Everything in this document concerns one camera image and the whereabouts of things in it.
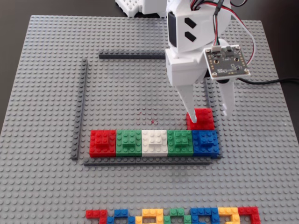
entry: white lego brick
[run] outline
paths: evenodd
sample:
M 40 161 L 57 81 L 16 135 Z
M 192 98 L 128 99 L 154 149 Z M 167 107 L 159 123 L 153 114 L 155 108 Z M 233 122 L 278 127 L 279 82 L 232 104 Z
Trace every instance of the white lego brick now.
M 143 14 L 166 12 L 167 0 L 142 0 L 141 5 Z
M 142 130 L 142 156 L 167 156 L 167 131 Z
M 128 17 L 134 17 L 139 12 L 140 0 L 115 0 L 115 2 Z

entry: circuit board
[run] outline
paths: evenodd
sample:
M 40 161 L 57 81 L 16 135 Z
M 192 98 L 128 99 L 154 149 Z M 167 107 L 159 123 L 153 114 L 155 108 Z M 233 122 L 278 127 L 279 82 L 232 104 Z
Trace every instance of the circuit board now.
M 213 46 L 205 49 L 204 52 L 211 79 L 222 80 L 250 76 L 239 45 Z

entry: blue lego brick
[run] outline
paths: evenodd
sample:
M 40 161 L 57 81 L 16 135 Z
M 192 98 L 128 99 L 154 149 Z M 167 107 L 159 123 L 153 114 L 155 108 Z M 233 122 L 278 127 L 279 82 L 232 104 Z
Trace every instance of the blue lego brick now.
M 220 223 L 220 216 L 218 213 L 218 208 L 211 208 L 212 217 L 211 217 L 211 223 L 212 224 L 219 224 Z
M 211 216 L 212 215 L 212 211 L 210 208 L 205 209 L 205 216 Z
M 197 209 L 197 214 L 199 216 L 204 216 L 205 215 L 205 209 Z
M 135 224 L 135 217 L 129 217 L 128 224 Z
M 197 224 L 199 221 L 198 221 L 198 215 L 192 215 L 191 216 L 191 222 L 192 222 L 192 224 Z
M 128 218 L 128 217 L 129 217 L 128 209 L 114 210 L 114 218 Z
M 114 217 L 107 217 L 107 224 L 114 224 Z
M 198 216 L 197 208 L 191 208 L 190 209 L 190 215 L 191 216 Z
M 193 130 L 193 156 L 211 156 L 216 158 L 219 146 L 216 130 Z

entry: black cable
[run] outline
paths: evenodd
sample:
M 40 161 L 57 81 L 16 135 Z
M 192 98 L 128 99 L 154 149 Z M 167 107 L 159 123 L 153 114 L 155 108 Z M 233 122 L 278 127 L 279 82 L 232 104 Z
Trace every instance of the black cable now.
M 241 3 L 240 5 L 235 5 L 232 1 L 230 1 L 230 4 L 231 4 L 232 6 L 234 6 L 234 7 L 241 7 L 241 6 L 245 5 L 246 2 L 247 2 L 247 0 L 244 0 L 244 2 Z
M 266 84 L 273 84 L 273 83 L 286 83 L 286 82 L 291 82 L 291 83 L 297 83 L 299 84 L 299 78 L 280 78 L 280 79 L 275 79 L 275 80 L 270 80 L 270 81 L 263 81 L 263 82 L 252 82 L 249 81 L 245 78 L 238 78 L 240 81 L 245 82 L 247 84 L 252 84 L 252 85 L 266 85 Z

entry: yellow lego brick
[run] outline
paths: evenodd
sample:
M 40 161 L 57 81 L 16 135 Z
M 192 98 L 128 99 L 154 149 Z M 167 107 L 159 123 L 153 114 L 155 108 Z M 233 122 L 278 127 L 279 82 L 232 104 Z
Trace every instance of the yellow lego brick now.
M 135 217 L 135 224 L 142 224 L 142 216 Z
M 233 214 L 239 214 L 238 208 L 218 208 L 219 216 L 230 216 Z
M 164 218 L 163 215 L 162 216 L 157 216 L 156 217 L 157 220 L 157 224 L 164 224 Z
M 156 209 L 150 209 L 149 210 L 149 218 L 155 218 L 156 215 Z
M 240 216 L 239 214 L 233 214 L 230 216 L 230 220 L 233 221 L 233 222 L 237 222 L 237 223 L 240 223 Z
M 163 209 L 156 209 L 157 216 L 163 216 Z
M 144 218 L 150 217 L 150 210 L 149 209 L 142 209 L 142 217 L 144 217 Z

